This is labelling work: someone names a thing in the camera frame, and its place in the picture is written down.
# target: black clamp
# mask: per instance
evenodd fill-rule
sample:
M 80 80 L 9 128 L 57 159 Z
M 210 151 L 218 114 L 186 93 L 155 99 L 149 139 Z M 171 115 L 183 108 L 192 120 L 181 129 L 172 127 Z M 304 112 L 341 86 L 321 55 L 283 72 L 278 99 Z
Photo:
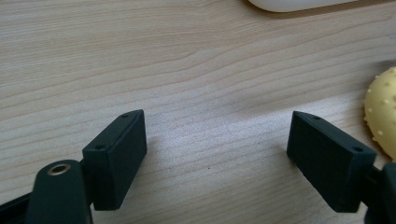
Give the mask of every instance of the black clamp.
M 325 119 L 296 111 L 287 151 L 335 212 L 356 213 L 364 202 L 366 224 L 396 224 L 396 163 L 379 171 L 372 149 Z
M 86 147 L 83 160 L 41 169 L 32 193 L 0 206 L 1 223 L 92 223 L 95 210 L 116 210 L 147 154 L 143 110 L 117 117 Z

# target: wood grain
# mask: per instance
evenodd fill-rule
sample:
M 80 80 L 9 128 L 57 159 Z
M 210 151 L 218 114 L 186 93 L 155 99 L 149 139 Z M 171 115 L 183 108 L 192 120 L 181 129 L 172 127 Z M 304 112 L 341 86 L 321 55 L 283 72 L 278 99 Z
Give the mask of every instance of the wood grain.
M 95 223 L 362 223 L 287 158 L 291 112 L 384 155 L 362 121 L 396 61 L 396 3 L 276 14 L 248 1 L 0 1 L 0 203 L 80 160 L 117 115 L 146 112 L 148 155 Z

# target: clamp jaw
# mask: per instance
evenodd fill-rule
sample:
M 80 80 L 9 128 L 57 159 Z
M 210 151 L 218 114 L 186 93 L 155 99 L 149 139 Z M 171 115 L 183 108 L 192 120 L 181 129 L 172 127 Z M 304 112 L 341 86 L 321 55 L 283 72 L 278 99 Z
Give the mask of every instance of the clamp jaw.
M 379 171 L 372 149 L 325 119 L 296 111 L 287 153 L 335 212 L 356 213 L 364 202 L 366 224 L 396 224 L 396 163 Z
M 143 110 L 117 117 L 86 147 L 83 160 L 41 169 L 32 193 L 0 206 L 2 223 L 92 223 L 95 210 L 116 210 L 147 154 Z

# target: screw hole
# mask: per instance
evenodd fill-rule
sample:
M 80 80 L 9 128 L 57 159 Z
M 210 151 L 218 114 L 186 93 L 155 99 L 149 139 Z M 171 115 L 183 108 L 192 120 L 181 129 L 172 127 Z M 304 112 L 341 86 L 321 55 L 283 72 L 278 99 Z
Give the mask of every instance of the screw hole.
M 95 149 L 100 150 L 100 149 L 104 149 L 106 146 L 105 145 L 99 145 L 96 146 Z
M 69 169 L 70 169 L 69 164 L 59 164 L 59 165 L 51 167 L 48 170 L 48 174 L 49 175 L 61 175 L 61 174 L 66 173 Z
M 361 148 L 361 147 L 353 147 L 353 150 L 355 150 L 357 152 L 363 152 L 363 148 Z

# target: light wood surface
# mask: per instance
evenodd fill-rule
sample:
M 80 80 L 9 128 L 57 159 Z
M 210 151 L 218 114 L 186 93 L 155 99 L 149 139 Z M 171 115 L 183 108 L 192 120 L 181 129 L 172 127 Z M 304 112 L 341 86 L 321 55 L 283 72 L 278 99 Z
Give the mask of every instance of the light wood surface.
M 148 155 L 95 223 L 362 223 L 336 214 L 286 156 L 291 112 L 389 158 L 362 120 L 396 62 L 396 2 L 276 14 L 248 1 L 0 1 L 0 203 L 144 109 Z

